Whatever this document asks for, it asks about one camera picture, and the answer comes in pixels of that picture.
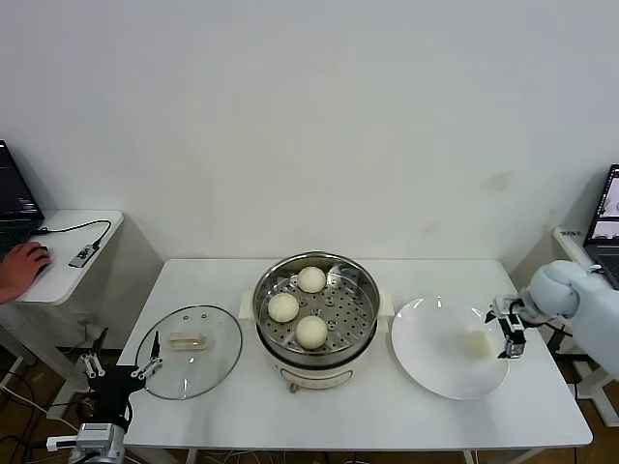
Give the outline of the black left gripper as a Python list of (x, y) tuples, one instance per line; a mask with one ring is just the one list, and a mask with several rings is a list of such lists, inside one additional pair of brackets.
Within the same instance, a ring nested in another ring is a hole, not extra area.
[(90, 423), (130, 424), (133, 418), (130, 396), (145, 387), (145, 380), (162, 366), (159, 332), (155, 331), (150, 358), (138, 367), (136, 365), (113, 365), (105, 370), (100, 362), (101, 353), (108, 332), (105, 327), (94, 340), (91, 349), (80, 356), (88, 385), (95, 394), (95, 406)]

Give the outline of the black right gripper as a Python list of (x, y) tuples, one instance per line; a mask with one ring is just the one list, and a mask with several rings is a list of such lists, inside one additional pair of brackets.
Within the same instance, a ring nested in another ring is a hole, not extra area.
[(525, 323), (521, 318), (521, 312), (525, 309), (525, 303), (519, 297), (501, 297), (500, 313), (494, 310), (486, 314), (485, 323), (500, 319), (500, 326), (505, 337), (503, 350), (497, 356), (498, 359), (518, 359), (525, 349)]

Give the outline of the person's bare hand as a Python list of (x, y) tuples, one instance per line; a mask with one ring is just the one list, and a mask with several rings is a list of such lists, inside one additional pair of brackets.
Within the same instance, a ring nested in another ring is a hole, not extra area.
[(1, 263), (1, 304), (23, 295), (50, 263), (49, 251), (37, 242), (14, 246)]

